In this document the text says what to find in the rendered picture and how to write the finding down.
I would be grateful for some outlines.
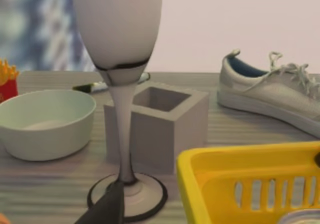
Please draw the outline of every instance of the white wall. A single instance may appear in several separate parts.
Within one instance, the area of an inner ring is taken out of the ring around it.
[[[269,51],[280,51],[280,64],[310,63],[308,70],[320,73],[320,0],[163,0],[147,70],[218,72],[235,48],[264,69]]]

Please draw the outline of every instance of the shoe opening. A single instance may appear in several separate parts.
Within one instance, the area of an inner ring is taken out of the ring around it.
[[[237,58],[228,58],[228,62],[234,71],[246,77],[257,78],[268,73],[267,71],[256,69]]]

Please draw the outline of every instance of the marker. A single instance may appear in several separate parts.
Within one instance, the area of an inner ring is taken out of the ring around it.
[[[139,81],[138,81],[138,84],[141,84],[141,83],[149,80],[150,77],[151,77],[150,73],[143,72]],[[107,90],[108,85],[105,82],[100,81],[100,82],[95,82],[95,83],[91,83],[91,84],[87,84],[87,85],[74,86],[72,89],[90,94],[90,93],[94,93],[94,92]]]

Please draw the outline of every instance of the shoe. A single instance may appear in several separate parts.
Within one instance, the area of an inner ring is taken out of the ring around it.
[[[270,116],[320,138],[320,83],[308,64],[276,66],[281,53],[271,52],[270,71],[256,69],[234,50],[222,61],[217,101],[220,105]]]

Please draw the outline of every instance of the table surface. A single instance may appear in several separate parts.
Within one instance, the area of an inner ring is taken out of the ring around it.
[[[207,146],[310,141],[314,137],[281,121],[225,109],[216,103],[218,74],[152,73],[151,80],[210,93]],[[100,81],[96,72],[23,72],[19,92],[70,89]],[[10,157],[0,145],[0,212],[12,224],[71,224],[85,212],[86,194],[100,178],[116,172],[106,162],[103,104],[108,92],[93,94],[97,101],[90,144],[65,159],[32,163]],[[157,175],[169,191],[165,208],[148,224],[185,224],[175,175]]]

